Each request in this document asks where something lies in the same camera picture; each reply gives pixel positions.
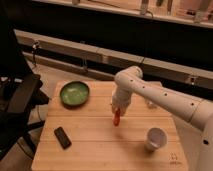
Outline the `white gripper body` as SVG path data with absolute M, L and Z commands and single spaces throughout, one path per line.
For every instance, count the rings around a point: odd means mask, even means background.
M 130 97 L 113 94 L 111 100 L 111 110 L 113 113 L 120 111 L 120 115 L 124 116 L 130 103 Z

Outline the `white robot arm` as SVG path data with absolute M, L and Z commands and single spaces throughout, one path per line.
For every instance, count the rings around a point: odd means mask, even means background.
M 157 86 L 142 79 L 138 66 L 119 71 L 114 81 L 111 110 L 123 116 L 135 93 L 190 123 L 203 132 L 196 171 L 213 171 L 213 102 Z

